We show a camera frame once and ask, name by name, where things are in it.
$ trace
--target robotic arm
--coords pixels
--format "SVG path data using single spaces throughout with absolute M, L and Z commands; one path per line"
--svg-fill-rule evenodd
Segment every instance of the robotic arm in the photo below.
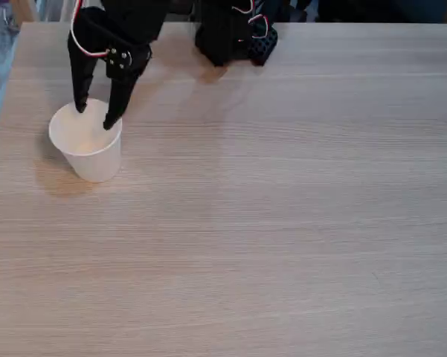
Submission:
M 68 50 L 78 112 L 86 110 L 93 72 L 101 59 L 112 80 L 104 129 L 122 117 L 152 56 L 150 43 L 160 33 L 170 1 L 101 0 L 103 10 L 82 9 L 83 0 L 76 0 Z M 196 45 L 214 65 L 238 58 L 264 65 L 277 43 L 277 32 L 264 14 L 257 13 L 254 0 L 200 2 L 202 23 Z
M 111 129 L 124 114 L 134 86 L 152 56 L 170 0 L 101 0 L 98 7 L 81 8 L 77 0 L 71 21 L 68 50 L 74 103 L 83 113 L 98 59 L 106 62 L 112 80 L 104 129 Z

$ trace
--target white wire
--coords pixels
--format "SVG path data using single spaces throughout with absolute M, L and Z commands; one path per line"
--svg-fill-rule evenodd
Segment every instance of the white wire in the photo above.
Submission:
M 264 38 L 266 38 L 266 37 L 268 36 L 269 23 L 268 23 L 268 18 L 267 18 L 266 16 L 264 16 L 264 15 L 262 15 L 262 14 L 253 16 L 252 18 L 250 18 L 250 19 L 248 20 L 248 23 L 251 24 L 253 21 L 258 20 L 258 19 L 261 19 L 261 18 L 265 19 L 265 23 L 266 23 L 266 32 L 265 32 L 265 35 L 264 35 L 264 36 L 252 36 L 254 39 L 264 39 Z
M 76 36 L 74 35 L 74 20 L 76 19 L 77 13 L 81 8 L 82 0 L 76 0 L 76 4 L 74 5 L 74 11 L 73 16 L 71 17 L 71 37 L 74 40 L 74 43 L 76 43 L 76 46 L 86 55 L 90 57 L 104 57 L 107 56 L 108 52 L 89 52 L 87 51 L 83 46 L 80 45 L 80 43 L 77 41 Z
M 239 7 L 236 7 L 236 6 L 232 6 L 231 8 L 233 10 L 236 10 L 236 11 L 238 11 L 240 13 L 244 13 L 244 14 L 252 13 L 253 8 L 254 8 L 254 0 L 250 0 L 250 3 L 251 3 L 251 6 L 250 6 L 250 10 L 248 10 L 248 11 L 241 10 Z

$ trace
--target black perforated part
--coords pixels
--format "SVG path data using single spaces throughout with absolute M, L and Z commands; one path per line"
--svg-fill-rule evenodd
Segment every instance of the black perforated part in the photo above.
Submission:
M 264 65 L 276 44 L 277 32 L 274 28 L 270 28 L 267 37 L 251 41 L 248 56 L 255 65 Z

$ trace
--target white paper cup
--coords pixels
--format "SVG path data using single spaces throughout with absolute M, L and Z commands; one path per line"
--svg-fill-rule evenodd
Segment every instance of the white paper cup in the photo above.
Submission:
M 88 99 L 84 113 L 80 114 L 74 103 L 69 103 L 50 122 L 51 142 L 86 181 L 107 181 L 120 169 L 122 120 L 106 131 L 103 122 L 107 111 L 107 103 Z

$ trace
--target wood grain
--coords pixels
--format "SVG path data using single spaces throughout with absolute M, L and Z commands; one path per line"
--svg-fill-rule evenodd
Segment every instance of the wood grain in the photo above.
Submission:
M 225 69 L 165 25 L 99 185 L 45 134 L 67 30 L 24 26 L 1 114 L 0 356 L 447 357 L 447 25 Z

